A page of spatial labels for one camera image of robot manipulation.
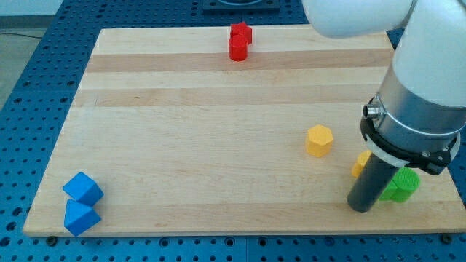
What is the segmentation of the black flange mount ring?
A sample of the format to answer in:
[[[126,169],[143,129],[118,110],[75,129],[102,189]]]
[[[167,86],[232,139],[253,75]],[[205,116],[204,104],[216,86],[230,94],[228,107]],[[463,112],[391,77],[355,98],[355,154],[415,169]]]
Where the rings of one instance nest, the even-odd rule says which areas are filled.
[[[360,129],[367,148],[381,160],[431,175],[439,175],[451,164],[461,143],[459,130],[430,134],[401,124],[384,108],[379,95],[364,105]]]

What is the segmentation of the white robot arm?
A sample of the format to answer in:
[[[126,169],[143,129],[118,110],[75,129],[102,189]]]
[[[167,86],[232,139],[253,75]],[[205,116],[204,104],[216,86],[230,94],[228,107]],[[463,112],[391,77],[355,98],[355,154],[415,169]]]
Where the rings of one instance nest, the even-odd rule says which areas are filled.
[[[465,3],[461,0],[303,0],[307,20],[330,38],[403,29],[360,131],[371,154],[348,194],[366,212],[396,172],[438,175],[455,158],[465,128]]]

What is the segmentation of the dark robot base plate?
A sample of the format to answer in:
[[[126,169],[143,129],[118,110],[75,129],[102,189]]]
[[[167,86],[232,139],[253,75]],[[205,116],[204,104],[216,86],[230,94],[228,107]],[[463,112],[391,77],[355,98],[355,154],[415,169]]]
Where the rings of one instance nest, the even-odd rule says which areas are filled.
[[[277,11],[280,0],[202,0],[203,12]]]

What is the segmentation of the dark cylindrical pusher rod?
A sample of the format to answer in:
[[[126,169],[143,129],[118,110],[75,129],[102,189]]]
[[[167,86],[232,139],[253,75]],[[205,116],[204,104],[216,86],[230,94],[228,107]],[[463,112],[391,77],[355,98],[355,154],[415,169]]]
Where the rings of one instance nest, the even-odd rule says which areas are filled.
[[[355,211],[369,211],[390,184],[399,167],[371,154],[347,195],[348,205]]]

